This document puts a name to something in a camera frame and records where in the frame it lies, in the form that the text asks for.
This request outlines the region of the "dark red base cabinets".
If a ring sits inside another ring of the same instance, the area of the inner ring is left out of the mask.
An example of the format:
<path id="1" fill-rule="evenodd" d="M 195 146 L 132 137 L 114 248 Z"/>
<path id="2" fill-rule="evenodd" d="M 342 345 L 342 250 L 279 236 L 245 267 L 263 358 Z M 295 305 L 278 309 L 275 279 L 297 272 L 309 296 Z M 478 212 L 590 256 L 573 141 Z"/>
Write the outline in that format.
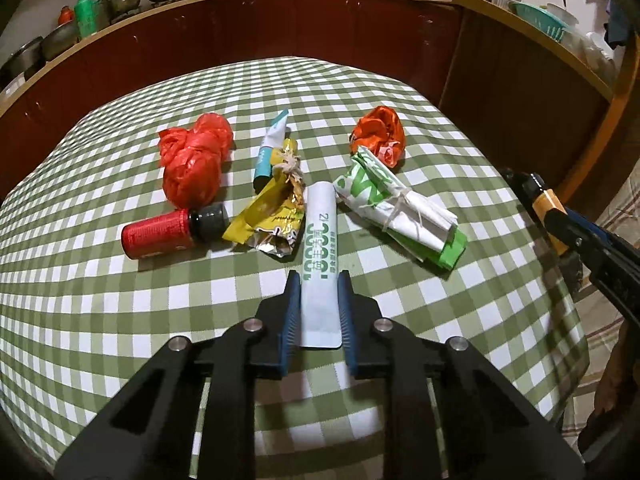
<path id="1" fill-rule="evenodd" d="M 204 68 L 289 55 L 405 82 L 492 162 L 552 185 L 614 96 L 576 54 L 485 0 L 182 0 L 75 44 L 2 104 L 2 190 L 90 110 Z"/>

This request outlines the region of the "green white bag bundle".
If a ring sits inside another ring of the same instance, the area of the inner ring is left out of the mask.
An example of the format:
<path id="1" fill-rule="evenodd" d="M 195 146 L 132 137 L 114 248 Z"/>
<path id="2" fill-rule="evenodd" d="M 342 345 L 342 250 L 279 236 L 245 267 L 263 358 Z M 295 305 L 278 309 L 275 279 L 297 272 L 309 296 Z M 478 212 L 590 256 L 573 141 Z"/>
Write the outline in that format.
<path id="1" fill-rule="evenodd" d="M 403 184 L 368 148 L 357 148 L 347 174 L 333 185 L 353 212 L 378 226 L 419 261 L 428 260 L 450 271 L 464 253 L 468 239 L 459 228 L 458 217 Z"/>

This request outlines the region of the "white pouch green print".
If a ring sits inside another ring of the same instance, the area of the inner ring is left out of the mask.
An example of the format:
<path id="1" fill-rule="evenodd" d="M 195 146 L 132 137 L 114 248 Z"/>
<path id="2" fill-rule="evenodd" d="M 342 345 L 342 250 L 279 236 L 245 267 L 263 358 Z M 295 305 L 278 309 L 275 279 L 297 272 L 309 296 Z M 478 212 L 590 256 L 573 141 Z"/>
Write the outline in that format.
<path id="1" fill-rule="evenodd" d="M 335 188 L 319 181 L 307 188 L 303 239 L 300 345 L 337 349 L 342 345 L 337 300 L 337 227 Z"/>

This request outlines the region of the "large red plastic bag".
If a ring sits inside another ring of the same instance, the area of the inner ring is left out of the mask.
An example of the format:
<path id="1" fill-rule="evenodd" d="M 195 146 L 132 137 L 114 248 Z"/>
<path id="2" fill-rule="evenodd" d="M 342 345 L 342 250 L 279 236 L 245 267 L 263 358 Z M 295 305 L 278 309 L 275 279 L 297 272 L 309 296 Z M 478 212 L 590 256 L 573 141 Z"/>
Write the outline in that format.
<path id="1" fill-rule="evenodd" d="M 232 145 L 228 120 L 216 113 L 201 115 L 191 129 L 170 127 L 158 136 L 163 191 L 177 209 L 210 204 L 220 187 L 222 164 Z"/>

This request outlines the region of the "green thermos jug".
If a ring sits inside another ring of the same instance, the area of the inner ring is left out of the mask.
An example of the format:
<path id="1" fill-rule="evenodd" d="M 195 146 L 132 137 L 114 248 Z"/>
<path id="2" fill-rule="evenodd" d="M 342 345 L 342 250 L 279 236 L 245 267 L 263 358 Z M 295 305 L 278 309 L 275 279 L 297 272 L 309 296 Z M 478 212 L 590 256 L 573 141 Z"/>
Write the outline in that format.
<path id="1" fill-rule="evenodd" d="M 85 39 L 98 31 L 96 24 L 96 0 L 77 0 L 74 13 L 79 37 Z"/>

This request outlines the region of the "yellow snack wrapper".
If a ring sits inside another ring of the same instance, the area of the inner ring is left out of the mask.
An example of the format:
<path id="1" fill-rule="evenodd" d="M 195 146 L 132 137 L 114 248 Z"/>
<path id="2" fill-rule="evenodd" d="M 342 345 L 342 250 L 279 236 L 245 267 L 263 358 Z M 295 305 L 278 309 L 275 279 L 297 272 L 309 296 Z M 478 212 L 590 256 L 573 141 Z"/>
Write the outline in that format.
<path id="1" fill-rule="evenodd" d="M 222 238 L 277 258 L 294 252 L 302 230 L 306 202 L 297 142 L 285 139 L 270 156 L 272 177 L 229 224 Z"/>

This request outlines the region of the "green checked tablecloth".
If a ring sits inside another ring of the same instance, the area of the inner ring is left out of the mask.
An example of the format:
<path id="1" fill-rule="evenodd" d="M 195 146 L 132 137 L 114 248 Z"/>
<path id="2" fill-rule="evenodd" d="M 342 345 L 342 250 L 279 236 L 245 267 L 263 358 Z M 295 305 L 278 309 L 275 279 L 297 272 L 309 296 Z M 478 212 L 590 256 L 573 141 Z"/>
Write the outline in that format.
<path id="1" fill-rule="evenodd" d="M 206 112 L 234 145 L 218 200 L 253 197 L 260 141 L 281 110 L 307 182 L 349 165 L 348 137 L 377 105 L 407 136 L 399 177 L 447 207 L 468 239 L 448 275 L 407 255 L 348 209 L 338 263 L 388 318 L 443 341 L 468 338 L 550 419 L 589 365 L 555 255 L 483 153 L 406 84 L 310 58 L 235 63 L 136 91 L 87 114 L 1 206 L 1 406 L 52 466 L 97 411 L 171 336 L 215 337 L 252 315 L 300 266 L 226 243 L 146 261 L 122 251 L 126 224 L 169 210 L 158 135 Z"/>

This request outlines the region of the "small orange-red plastic bag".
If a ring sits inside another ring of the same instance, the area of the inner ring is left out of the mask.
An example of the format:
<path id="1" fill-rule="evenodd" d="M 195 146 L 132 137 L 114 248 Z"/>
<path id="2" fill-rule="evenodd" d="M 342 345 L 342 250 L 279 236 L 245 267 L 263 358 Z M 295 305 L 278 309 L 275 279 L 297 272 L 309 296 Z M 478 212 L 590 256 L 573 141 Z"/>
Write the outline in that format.
<path id="1" fill-rule="evenodd" d="M 361 117 L 349 136 L 352 154 L 363 146 L 387 168 L 397 166 L 406 148 L 406 135 L 396 110 L 380 105 Z"/>

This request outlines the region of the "grey mixing bowl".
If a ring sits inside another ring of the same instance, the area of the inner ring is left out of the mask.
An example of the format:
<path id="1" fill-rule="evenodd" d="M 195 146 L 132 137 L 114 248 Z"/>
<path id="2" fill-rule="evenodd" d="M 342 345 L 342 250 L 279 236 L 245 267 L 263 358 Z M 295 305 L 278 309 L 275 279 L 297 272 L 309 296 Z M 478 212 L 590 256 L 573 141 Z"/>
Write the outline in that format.
<path id="1" fill-rule="evenodd" d="M 54 60 L 57 56 L 77 44 L 79 39 L 78 26 L 75 21 L 69 21 L 58 25 L 41 43 L 43 57 L 47 61 Z"/>

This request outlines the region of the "blue white tube wrapper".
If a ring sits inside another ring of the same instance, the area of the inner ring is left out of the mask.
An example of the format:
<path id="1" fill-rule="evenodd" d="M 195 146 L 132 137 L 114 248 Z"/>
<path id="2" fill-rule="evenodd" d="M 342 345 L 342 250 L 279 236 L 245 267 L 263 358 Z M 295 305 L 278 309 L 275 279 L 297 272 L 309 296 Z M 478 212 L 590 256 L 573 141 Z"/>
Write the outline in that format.
<path id="1" fill-rule="evenodd" d="M 256 194 L 271 180 L 272 163 L 271 155 L 274 150 L 280 148 L 286 137 L 286 123 L 288 122 L 288 110 L 282 110 L 273 119 L 267 129 L 258 150 L 253 177 L 253 188 Z"/>

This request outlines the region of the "orange bottle black cap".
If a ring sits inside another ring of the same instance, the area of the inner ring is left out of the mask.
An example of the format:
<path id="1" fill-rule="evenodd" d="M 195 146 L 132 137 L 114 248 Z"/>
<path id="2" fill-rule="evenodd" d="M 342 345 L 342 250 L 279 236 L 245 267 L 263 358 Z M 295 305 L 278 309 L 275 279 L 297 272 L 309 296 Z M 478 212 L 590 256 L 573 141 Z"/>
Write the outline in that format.
<path id="1" fill-rule="evenodd" d="M 575 248 L 577 223 L 566 213 L 566 209 L 536 172 L 504 170 L 504 180 L 523 204 L 529 217 L 547 234 L 552 247 L 560 258 L 567 257 Z"/>

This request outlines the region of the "red bottle black cap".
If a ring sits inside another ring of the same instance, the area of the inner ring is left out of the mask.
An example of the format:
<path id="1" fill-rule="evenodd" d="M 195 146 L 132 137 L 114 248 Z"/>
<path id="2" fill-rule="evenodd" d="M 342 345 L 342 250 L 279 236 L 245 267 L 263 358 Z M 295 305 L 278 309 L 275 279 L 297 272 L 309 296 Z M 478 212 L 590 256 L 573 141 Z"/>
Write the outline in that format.
<path id="1" fill-rule="evenodd" d="M 224 206 L 213 204 L 130 223 L 120 238 L 125 255 L 139 260 L 216 242 L 227 226 Z"/>

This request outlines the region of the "teal plastic basket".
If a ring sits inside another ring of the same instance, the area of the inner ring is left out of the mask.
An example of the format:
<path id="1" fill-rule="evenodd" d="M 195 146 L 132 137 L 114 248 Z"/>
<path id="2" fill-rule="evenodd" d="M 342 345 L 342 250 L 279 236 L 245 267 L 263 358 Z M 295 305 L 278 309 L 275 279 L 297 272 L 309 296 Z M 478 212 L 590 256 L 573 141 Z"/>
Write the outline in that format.
<path id="1" fill-rule="evenodd" d="M 526 21 L 529 25 L 534 26 L 551 39 L 556 42 L 562 41 L 564 32 L 567 29 L 567 24 L 547 10 L 541 9 L 540 6 L 533 6 L 532 4 L 515 0 L 509 2 L 509 9 L 516 16 Z"/>

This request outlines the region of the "dark cooking pot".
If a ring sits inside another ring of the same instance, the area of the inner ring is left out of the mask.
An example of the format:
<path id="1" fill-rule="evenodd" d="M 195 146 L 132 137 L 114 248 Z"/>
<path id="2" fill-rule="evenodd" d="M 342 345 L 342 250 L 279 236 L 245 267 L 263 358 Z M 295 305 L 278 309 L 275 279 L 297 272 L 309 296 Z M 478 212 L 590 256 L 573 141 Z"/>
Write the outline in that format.
<path id="1" fill-rule="evenodd" d="M 14 52 L 1 67 L 1 83 L 6 86 L 18 75 L 26 80 L 34 76 L 46 64 L 42 53 L 43 38 L 38 36 Z"/>

